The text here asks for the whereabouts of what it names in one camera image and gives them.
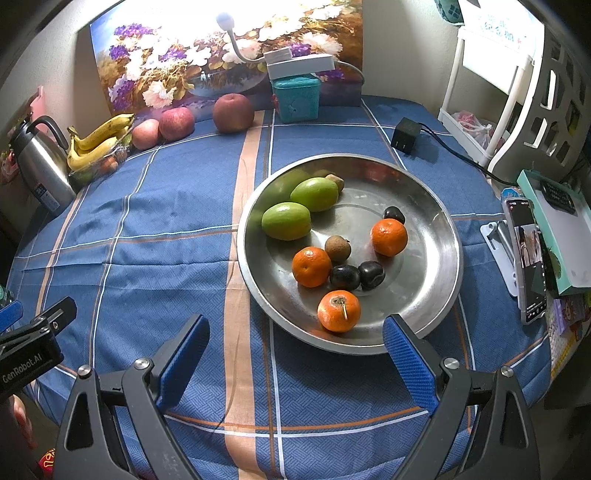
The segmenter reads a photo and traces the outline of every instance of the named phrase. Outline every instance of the metal bowl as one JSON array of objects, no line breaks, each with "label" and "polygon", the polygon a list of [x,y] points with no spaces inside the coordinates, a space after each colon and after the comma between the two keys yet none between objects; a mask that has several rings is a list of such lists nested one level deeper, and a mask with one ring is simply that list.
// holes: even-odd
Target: metal bowl
[{"label": "metal bowl", "polygon": [[[337,204],[312,213],[312,231],[293,242],[267,237],[263,213],[288,202],[293,188],[311,177],[329,173],[345,181]],[[395,205],[406,217],[406,249],[394,258],[377,255],[369,232],[384,209]],[[361,319],[347,333],[325,330],[316,317],[327,283],[299,286],[291,259],[304,247],[324,248],[330,235],[350,241],[347,263],[378,260],[386,279],[376,289],[353,293],[361,303]],[[384,319],[399,313],[419,338],[445,317],[462,283],[462,244],[442,202],[419,179],[376,158],[352,154],[317,155],[292,163],[264,181],[248,200],[238,226],[240,271],[256,302],[278,325],[299,339],[324,350],[351,355],[384,353]]]}]

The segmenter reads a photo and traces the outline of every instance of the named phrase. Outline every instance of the stainless steel kettle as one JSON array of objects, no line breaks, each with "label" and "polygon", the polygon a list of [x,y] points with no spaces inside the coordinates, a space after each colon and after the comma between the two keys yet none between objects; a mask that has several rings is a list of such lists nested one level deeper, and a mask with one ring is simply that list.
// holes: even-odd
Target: stainless steel kettle
[{"label": "stainless steel kettle", "polygon": [[[57,145],[37,125],[47,125]],[[35,198],[58,216],[76,197],[68,181],[68,142],[53,118],[42,115],[34,122],[27,117],[15,129],[10,145],[22,179]]]}]

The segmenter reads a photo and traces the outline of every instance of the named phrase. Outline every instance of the blue gripper pad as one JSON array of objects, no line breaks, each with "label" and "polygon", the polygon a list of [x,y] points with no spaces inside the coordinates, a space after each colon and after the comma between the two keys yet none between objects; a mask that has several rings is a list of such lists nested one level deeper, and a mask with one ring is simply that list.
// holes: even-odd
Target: blue gripper pad
[{"label": "blue gripper pad", "polygon": [[384,320],[384,345],[415,403],[432,416],[439,405],[435,375],[392,317]]},{"label": "blue gripper pad", "polygon": [[161,413],[164,414],[180,402],[208,342],[209,321],[202,316],[160,376],[160,396],[155,404]]},{"label": "blue gripper pad", "polygon": [[13,301],[0,310],[0,333],[22,318],[22,303]]}]

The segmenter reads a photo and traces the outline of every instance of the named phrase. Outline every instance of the banana bunch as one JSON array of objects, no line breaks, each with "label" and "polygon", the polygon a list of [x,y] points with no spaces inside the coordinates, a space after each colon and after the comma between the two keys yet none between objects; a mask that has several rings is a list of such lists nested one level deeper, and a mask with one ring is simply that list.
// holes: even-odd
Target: banana bunch
[{"label": "banana bunch", "polygon": [[80,138],[74,127],[68,127],[70,133],[68,166],[73,171],[78,171],[100,160],[127,135],[133,120],[134,116],[127,113],[114,116],[86,138]]}]

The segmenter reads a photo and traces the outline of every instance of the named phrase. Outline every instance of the label on kettle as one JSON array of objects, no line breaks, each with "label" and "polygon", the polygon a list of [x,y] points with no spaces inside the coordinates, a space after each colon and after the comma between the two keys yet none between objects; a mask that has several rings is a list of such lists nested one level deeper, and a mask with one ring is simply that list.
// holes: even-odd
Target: label on kettle
[{"label": "label on kettle", "polygon": [[55,212],[59,207],[59,202],[53,197],[51,193],[43,186],[42,183],[38,183],[33,192],[37,200],[39,200],[51,213]]}]

